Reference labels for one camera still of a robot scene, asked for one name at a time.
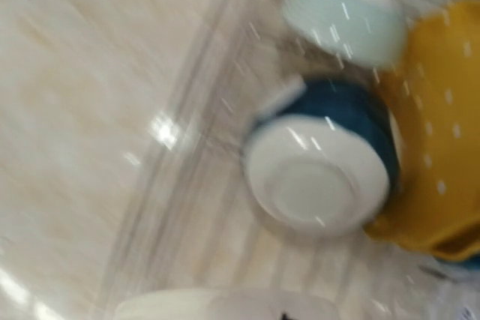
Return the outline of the dark bowl white inside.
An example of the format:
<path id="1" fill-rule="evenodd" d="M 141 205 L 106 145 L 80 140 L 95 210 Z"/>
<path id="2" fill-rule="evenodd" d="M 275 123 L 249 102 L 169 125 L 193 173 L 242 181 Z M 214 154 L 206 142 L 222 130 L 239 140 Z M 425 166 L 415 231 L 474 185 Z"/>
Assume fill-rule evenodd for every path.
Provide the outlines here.
<path id="1" fill-rule="evenodd" d="M 241 147 L 256 203 L 324 238 L 369 223 L 396 188 L 401 134 L 385 102 L 341 76 L 295 74 L 262 102 Z"/>

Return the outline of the metal wire dish rack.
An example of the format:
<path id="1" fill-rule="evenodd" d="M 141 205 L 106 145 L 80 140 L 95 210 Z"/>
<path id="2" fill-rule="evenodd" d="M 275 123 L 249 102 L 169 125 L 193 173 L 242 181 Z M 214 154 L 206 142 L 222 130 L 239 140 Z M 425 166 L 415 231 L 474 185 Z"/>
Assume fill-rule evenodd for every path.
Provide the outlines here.
<path id="1" fill-rule="evenodd" d="M 369 70 L 314 49 L 284 24 L 282 0 L 216 0 L 213 18 L 153 121 L 138 197 L 96 319 L 205 319 L 204 306 L 272 295 L 271 318 L 477 319 L 479 273 L 357 231 L 317 240 L 254 202 L 241 168 L 251 117 L 288 73 Z"/>

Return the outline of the dark bowl pale blue inside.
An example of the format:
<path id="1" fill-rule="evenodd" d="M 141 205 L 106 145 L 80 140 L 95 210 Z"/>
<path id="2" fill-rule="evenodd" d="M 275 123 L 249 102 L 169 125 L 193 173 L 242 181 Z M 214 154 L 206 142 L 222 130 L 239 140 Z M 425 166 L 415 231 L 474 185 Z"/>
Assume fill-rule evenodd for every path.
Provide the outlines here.
<path id="1" fill-rule="evenodd" d="M 320 49 L 364 67 L 392 66 L 406 45 L 398 0 L 284 0 L 282 16 Z"/>

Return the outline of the white ribbed ceramic mug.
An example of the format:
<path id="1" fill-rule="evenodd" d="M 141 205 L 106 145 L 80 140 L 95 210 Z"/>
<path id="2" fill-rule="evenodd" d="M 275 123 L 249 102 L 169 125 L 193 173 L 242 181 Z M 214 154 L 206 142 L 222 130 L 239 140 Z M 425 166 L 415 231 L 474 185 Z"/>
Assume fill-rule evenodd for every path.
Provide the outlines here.
<path id="1" fill-rule="evenodd" d="M 316 295 L 274 289 L 175 289 L 121 303 L 114 319 L 339 319 Z"/>

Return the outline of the yellow polka dot plate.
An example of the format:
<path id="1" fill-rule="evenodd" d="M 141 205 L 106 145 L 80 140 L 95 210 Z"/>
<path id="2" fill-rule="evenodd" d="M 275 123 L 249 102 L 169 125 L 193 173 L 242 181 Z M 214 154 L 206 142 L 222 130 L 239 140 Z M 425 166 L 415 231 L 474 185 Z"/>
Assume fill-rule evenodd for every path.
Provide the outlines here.
<path id="1" fill-rule="evenodd" d="M 460 262 L 479 252 L 479 0 L 417 20 L 376 88 L 401 135 L 400 187 L 365 227 L 377 241 Z"/>

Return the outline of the blue polka dot plate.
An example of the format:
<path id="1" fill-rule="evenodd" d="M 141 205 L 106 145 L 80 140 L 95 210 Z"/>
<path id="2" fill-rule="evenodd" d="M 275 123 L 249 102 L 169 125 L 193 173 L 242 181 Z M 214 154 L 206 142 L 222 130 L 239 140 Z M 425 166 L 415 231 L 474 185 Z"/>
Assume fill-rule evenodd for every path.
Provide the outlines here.
<path id="1" fill-rule="evenodd" d="M 480 255 L 475 254 L 468 259 L 462 261 L 449 261 L 440 258 L 436 258 L 440 264 L 454 266 L 468 271 L 478 271 L 480 269 Z"/>

